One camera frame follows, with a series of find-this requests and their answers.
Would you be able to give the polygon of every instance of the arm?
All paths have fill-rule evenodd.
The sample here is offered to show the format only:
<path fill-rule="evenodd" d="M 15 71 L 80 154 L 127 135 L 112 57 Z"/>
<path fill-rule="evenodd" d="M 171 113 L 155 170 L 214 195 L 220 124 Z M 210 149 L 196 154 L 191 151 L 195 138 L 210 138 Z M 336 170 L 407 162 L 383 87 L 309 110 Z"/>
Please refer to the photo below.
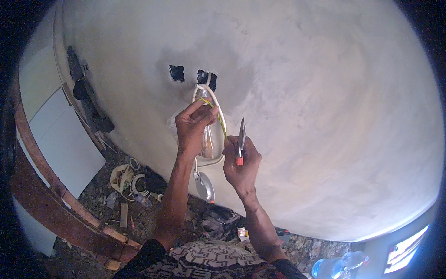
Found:
<path fill-rule="evenodd" d="M 281 249 L 279 238 L 270 218 L 257 199 L 254 187 L 262 156 L 257 152 L 251 139 L 246 137 L 245 162 L 244 165 L 237 166 L 235 163 L 236 146 L 236 137 L 229 136 L 225 141 L 223 151 L 223 155 L 226 156 L 223 170 L 226 179 L 232 184 L 245 207 L 251 244 L 259 256 L 268 263 L 280 258 L 287 258 Z"/>
<path fill-rule="evenodd" d="M 187 209 L 187 188 L 194 158 L 200 153 L 204 128 L 215 122 L 218 107 L 211 108 L 196 101 L 177 115 L 175 123 L 178 133 L 178 154 L 169 186 L 161 203 L 157 217 L 157 227 L 153 238 L 158 240 L 166 251 L 173 246 L 184 225 Z"/>

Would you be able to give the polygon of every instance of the white panel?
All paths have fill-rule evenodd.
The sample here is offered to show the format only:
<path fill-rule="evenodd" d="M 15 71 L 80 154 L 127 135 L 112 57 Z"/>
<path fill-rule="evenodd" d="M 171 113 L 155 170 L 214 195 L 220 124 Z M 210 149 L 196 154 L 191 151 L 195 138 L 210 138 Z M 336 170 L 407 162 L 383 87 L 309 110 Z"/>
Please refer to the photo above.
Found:
<path fill-rule="evenodd" d="M 44 253 L 48 257 L 51 256 L 56 235 L 26 212 L 15 198 L 12 200 L 14 201 L 17 217 L 22 226 L 22 231 L 28 239 L 28 243 L 35 250 Z"/>
<path fill-rule="evenodd" d="M 45 159 L 67 189 L 78 198 L 105 164 L 74 108 L 68 108 L 37 143 Z"/>
<path fill-rule="evenodd" d="M 29 122 L 29 127 L 37 142 L 50 126 L 61 116 L 70 105 L 60 87 L 44 104 Z"/>
<path fill-rule="evenodd" d="M 54 59 L 53 22 L 55 8 L 42 18 L 21 57 L 20 92 L 30 121 L 45 101 L 62 86 Z"/>

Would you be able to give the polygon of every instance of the water bottle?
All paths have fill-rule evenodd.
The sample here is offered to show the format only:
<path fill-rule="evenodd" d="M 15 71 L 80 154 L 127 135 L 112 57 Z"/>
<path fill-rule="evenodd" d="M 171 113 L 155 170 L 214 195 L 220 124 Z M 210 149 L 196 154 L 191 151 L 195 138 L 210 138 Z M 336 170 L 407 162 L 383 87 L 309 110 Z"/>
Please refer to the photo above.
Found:
<path fill-rule="evenodd" d="M 350 270 L 359 267 L 362 264 L 367 265 L 369 257 L 363 251 L 347 252 L 342 256 L 345 270 Z"/>
<path fill-rule="evenodd" d="M 344 272 L 344 261 L 341 258 L 318 260 L 311 269 L 311 274 L 316 279 L 337 279 Z"/>
<path fill-rule="evenodd" d="M 146 198 L 142 195 L 135 194 L 135 199 L 137 202 L 142 204 L 144 207 L 147 207 L 147 208 L 152 207 L 152 202 L 148 198 Z"/>

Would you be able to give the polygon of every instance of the cement plaster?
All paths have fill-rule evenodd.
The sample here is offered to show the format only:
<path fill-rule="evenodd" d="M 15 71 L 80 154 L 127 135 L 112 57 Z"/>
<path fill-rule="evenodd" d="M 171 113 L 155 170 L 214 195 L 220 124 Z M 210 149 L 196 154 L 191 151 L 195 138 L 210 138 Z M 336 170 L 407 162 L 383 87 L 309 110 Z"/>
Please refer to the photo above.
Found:
<path fill-rule="evenodd" d="M 64 1 L 66 46 L 90 67 L 110 138 L 169 178 L 166 121 L 198 69 L 218 76 L 229 134 L 245 117 L 274 225 L 336 241 L 414 220 L 436 200 L 443 121 L 434 75 L 392 1 Z M 173 82 L 169 65 L 184 66 Z M 222 164 L 215 202 L 242 203 Z M 191 179 L 189 191 L 196 195 Z"/>

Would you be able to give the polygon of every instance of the square hole in wall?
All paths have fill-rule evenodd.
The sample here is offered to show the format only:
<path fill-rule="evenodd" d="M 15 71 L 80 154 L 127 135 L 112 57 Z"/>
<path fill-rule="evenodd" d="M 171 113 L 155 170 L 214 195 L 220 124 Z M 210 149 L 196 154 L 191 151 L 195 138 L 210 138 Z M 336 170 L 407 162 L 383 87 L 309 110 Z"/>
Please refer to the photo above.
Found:
<path fill-rule="evenodd" d="M 208 76 L 209 73 L 206 73 L 203 70 L 198 70 L 197 72 L 198 83 L 206 84 Z M 214 74 L 211 74 L 211 82 L 209 83 L 209 87 L 212 89 L 212 91 L 215 91 L 215 88 L 217 87 L 217 76 Z"/>
<path fill-rule="evenodd" d="M 173 80 L 184 82 L 184 67 L 169 65 L 169 73 Z"/>

